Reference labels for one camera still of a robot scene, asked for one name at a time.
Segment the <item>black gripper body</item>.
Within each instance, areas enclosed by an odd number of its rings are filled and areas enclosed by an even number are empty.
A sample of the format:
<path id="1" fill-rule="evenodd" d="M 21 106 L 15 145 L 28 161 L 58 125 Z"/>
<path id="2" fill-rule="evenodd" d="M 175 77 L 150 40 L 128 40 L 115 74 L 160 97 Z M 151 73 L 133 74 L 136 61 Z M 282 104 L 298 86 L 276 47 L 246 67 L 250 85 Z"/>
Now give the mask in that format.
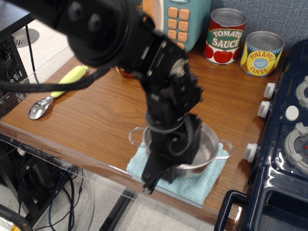
<path id="1" fill-rule="evenodd" d="M 201 119 L 194 114 L 187 114 L 183 124 L 171 133 L 159 133 L 149 129 L 152 142 L 150 155 L 141 175 L 144 182 L 152 181 L 161 170 L 173 169 L 182 164 L 192 164 L 200 144 Z M 173 175 L 161 179 L 173 183 Z"/>

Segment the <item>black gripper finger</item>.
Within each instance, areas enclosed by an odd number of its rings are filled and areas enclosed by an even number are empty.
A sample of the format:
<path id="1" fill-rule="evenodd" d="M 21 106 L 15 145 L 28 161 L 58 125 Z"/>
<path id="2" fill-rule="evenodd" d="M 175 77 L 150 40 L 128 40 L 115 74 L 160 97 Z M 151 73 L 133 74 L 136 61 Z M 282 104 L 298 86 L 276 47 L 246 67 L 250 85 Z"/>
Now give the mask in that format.
<path id="1" fill-rule="evenodd" d="M 142 192 L 143 193 L 152 193 L 154 190 L 154 182 L 153 181 L 149 181 L 149 182 L 145 182 L 143 187 L 142 187 Z"/>
<path id="2" fill-rule="evenodd" d="M 164 170 L 161 170 L 159 173 L 157 173 L 155 175 L 155 177 L 153 178 L 153 180 L 151 181 L 151 184 L 150 184 L 150 194 L 152 194 L 157 186 L 157 183 L 158 181 L 161 179 L 161 177 L 163 175 L 166 174 L 166 172 L 168 171 L 168 169 L 164 169 Z"/>

